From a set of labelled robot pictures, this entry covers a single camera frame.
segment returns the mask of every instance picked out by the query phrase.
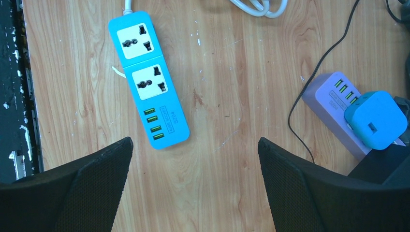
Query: wood grain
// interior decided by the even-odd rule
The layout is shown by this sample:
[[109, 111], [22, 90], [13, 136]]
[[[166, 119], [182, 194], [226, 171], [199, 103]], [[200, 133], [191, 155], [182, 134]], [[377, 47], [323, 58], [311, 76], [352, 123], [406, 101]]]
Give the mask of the wood grain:
[[[25, 2], [44, 166], [130, 136], [135, 150], [113, 231], [273, 231], [257, 142], [264, 136], [310, 159], [287, 115], [303, 79], [343, 34], [353, 2], [290, 1], [283, 16], [267, 19], [228, 0], [133, 1], [152, 16], [191, 129], [188, 141], [160, 151], [111, 69], [120, 63], [107, 25], [122, 1]], [[319, 73], [342, 71], [362, 92], [405, 97], [408, 38], [384, 1], [363, 0]], [[357, 164], [302, 102], [292, 124], [321, 166], [348, 174]]]

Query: purple power strip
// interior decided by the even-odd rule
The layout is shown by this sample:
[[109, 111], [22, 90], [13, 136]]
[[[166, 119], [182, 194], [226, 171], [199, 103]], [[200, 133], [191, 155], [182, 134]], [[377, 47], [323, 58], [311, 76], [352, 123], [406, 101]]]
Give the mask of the purple power strip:
[[[362, 160], [371, 148], [356, 137], [346, 122], [344, 113], [360, 95], [343, 73], [333, 72], [316, 77], [302, 96], [309, 108], [358, 160]], [[395, 143], [404, 146], [400, 139]]]

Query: power cord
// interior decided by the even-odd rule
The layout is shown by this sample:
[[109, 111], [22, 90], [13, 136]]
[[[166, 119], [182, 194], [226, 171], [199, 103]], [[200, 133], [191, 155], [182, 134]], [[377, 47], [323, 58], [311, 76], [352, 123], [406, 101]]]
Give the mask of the power cord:
[[125, 0], [123, 15], [128, 15], [132, 13], [131, 0]]
[[233, 4], [235, 4], [237, 7], [239, 7], [241, 10], [244, 12], [256, 16], [256, 17], [262, 17], [266, 16], [268, 18], [277, 18], [283, 12], [285, 12], [286, 6], [288, 5], [288, 0], [282, 0], [280, 3], [279, 9], [276, 12], [270, 12], [269, 7], [270, 7], [270, 0], [262, 0], [262, 4], [258, 0], [249, 0], [252, 5], [256, 8], [252, 9], [248, 7], [246, 4], [244, 4], [241, 0], [230, 0]]
[[326, 58], [326, 56], [337, 46], [339, 45], [339, 43], [341, 43], [344, 38], [347, 35], [347, 32], [349, 31], [349, 27], [350, 27], [350, 23], [351, 23], [351, 19], [353, 18], [353, 13], [356, 10], [357, 4], [359, 4], [360, 0], [356, 0], [356, 2], [353, 5], [353, 8], [351, 9], [350, 15], [349, 15], [349, 19], [347, 21], [347, 25], [346, 25], [346, 29], [345, 32], [343, 34], [343, 36], [334, 44], [332, 45], [322, 56], [322, 58], [320, 58], [318, 64], [316, 65], [315, 70], [313, 71], [312, 75], [309, 77], [309, 79], [306, 81], [305, 86], [303, 86], [303, 89], [300, 91], [299, 95], [297, 96], [295, 102], [293, 103], [293, 106], [289, 112], [289, 116], [288, 116], [288, 127], [289, 129], [292, 131], [292, 133], [299, 139], [299, 141], [303, 144], [303, 146], [305, 146], [306, 150], [308, 150], [310, 157], [312, 158], [312, 162], [315, 163], [315, 159], [313, 157], [312, 152], [310, 151], [309, 147], [305, 144], [305, 142], [303, 142], [303, 140], [296, 134], [296, 132], [293, 130], [292, 126], [291, 126], [291, 116], [293, 113], [293, 110], [295, 109], [297, 103], [299, 102], [300, 98], [302, 97], [303, 93], [306, 91], [306, 88], [308, 87], [308, 85], [310, 84], [310, 82], [313, 80], [313, 78], [315, 77], [320, 65], [322, 64], [323, 60]]
[[[398, 1], [399, 1], [401, 4], [406, 4], [406, 3], [407, 3], [407, 1], [403, 1], [403, 0], [398, 0]], [[402, 23], [402, 24], [410, 23], [410, 20], [399, 19], [399, 18], [397, 18], [397, 17], [393, 14], [392, 10], [390, 9], [389, 1], [388, 1], [388, 0], [386, 0], [386, 6], [387, 6], [387, 12], [389, 13], [389, 15], [390, 15], [397, 23]]]

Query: dark floor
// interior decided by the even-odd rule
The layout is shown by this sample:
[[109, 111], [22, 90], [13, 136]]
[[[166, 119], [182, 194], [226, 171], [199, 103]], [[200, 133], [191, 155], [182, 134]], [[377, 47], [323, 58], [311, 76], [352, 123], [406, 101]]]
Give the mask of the dark floor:
[[12, 183], [42, 165], [23, 12], [2, 1], [0, 14], [0, 182]]

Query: usb charging hub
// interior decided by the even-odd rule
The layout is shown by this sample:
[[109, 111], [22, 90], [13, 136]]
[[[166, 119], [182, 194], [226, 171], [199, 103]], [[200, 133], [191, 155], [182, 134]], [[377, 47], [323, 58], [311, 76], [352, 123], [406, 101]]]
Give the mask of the usb charging hub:
[[149, 15], [127, 14], [108, 28], [151, 145], [187, 140], [190, 130]]
[[[360, 92], [341, 72], [319, 75], [302, 95], [309, 108], [358, 160], [362, 160], [371, 148], [353, 133], [344, 113], [360, 96]], [[404, 145], [400, 139], [395, 143]]]

